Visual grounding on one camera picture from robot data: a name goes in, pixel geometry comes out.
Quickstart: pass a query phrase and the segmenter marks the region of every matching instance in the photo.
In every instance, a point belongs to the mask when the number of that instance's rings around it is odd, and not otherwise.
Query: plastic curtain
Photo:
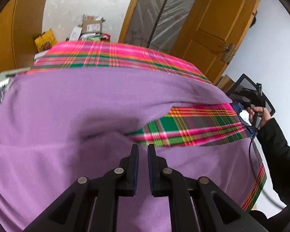
[[[149,48],[170,53],[194,1],[167,0],[157,18],[164,0],[138,0],[125,43],[146,47],[158,20]]]

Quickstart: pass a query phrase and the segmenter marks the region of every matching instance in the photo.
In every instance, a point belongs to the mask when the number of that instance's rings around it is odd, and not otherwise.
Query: wooden door
[[[195,0],[171,55],[215,83],[240,46],[260,0]]]
[[[33,64],[45,0],[10,0],[0,13],[0,72]]]

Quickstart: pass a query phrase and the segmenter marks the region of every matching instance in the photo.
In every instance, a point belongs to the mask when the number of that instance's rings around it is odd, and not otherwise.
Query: blue cloth
[[[250,125],[248,125],[240,116],[240,113],[243,110],[246,110],[245,107],[241,104],[241,103],[235,103],[235,104],[231,104],[231,106],[233,107],[233,109],[235,110],[235,112],[238,115],[238,118],[240,119],[240,121],[246,126],[250,137],[255,138],[257,136],[257,132],[255,130],[252,129],[252,127]]]

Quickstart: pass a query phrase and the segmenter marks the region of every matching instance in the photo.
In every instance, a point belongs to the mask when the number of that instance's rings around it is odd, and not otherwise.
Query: black sleeve
[[[290,147],[274,118],[260,129],[257,139],[270,170],[273,189],[282,202],[290,205]]]

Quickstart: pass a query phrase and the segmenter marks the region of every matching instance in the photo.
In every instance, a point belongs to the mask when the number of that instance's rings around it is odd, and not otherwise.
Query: purple cloth
[[[132,146],[123,133],[173,106],[229,102],[213,85],[164,72],[107,67],[19,75],[0,108],[0,223],[22,231],[78,177],[118,166]],[[249,141],[157,151],[185,176],[208,176],[241,205],[254,184]],[[169,230],[168,203],[150,195],[141,147],[137,195],[120,198],[118,231]]]

